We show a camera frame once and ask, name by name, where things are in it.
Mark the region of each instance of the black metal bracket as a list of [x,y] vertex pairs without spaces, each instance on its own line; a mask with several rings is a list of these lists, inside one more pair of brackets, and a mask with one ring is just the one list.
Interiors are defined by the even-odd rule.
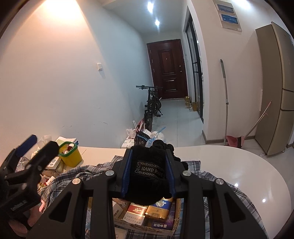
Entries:
[[37,137],[31,135],[10,152],[0,167],[0,231],[10,235],[9,238],[19,238],[8,225],[9,219],[16,219],[31,229],[24,212],[40,203],[37,193],[40,173],[58,155],[59,146],[51,141],[30,160],[23,171],[15,172],[20,158],[36,143]]
[[[132,150],[126,150],[122,161],[110,171],[82,182],[74,179],[53,201],[28,239],[42,235],[43,239],[84,238],[88,197],[93,197],[91,212],[91,238],[115,239],[112,198],[123,198],[128,186]],[[166,172],[171,193],[184,198],[181,238],[205,238],[203,197],[208,198],[210,212],[210,238],[266,239],[266,235],[245,205],[222,179],[200,179],[184,171],[180,162],[174,161],[166,151]]]

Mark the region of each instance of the doorway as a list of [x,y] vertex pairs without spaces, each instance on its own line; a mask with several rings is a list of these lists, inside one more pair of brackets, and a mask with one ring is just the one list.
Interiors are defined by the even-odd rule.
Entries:
[[198,49],[198,40],[197,40],[196,30],[195,30],[191,15],[189,16],[189,19],[188,19],[186,34],[188,38],[191,60],[192,60],[195,101],[197,103],[197,111],[203,122],[203,77],[202,77],[203,74],[201,70],[201,60],[200,60],[200,54]]
[[187,77],[180,39],[147,44],[154,86],[162,87],[162,99],[178,99],[188,95]]

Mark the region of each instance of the ceiling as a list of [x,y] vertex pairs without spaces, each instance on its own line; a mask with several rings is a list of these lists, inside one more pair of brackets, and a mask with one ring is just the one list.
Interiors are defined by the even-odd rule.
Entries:
[[[153,14],[147,10],[149,1],[154,3]],[[141,34],[157,33],[156,19],[160,21],[160,32],[181,29],[183,0],[99,0],[99,2]]]

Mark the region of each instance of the white floor tile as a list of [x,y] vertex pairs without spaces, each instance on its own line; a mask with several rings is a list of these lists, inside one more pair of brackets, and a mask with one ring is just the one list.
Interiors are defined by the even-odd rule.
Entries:
[[185,100],[162,100],[160,118],[153,118],[152,130],[166,126],[162,131],[166,141],[174,147],[205,144],[202,136],[203,123],[197,112],[187,109]]
[[[185,101],[181,100],[162,100],[161,112],[163,116],[153,118],[153,130],[163,130],[167,143],[174,147],[186,147],[204,145],[202,136],[203,124],[197,112],[186,108]],[[268,161],[281,174],[285,180],[294,209],[294,148],[290,147],[284,153],[273,156],[265,155],[265,152],[256,140],[245,140],[242,147],[244,150],[252,152]]]

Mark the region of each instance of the white table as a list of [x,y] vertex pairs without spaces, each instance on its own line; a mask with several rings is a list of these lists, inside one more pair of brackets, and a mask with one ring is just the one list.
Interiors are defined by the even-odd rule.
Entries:
[[[83,161],[79,165],[109,162],[125,149],[79,147]],[[283,227],[291,214],[288,187],[279,172],[263,158],[238,148],[202,145],[175,148],[182,161],[200,160],[201,170],[233,185],[238,184],[254,203],[270,239]]]

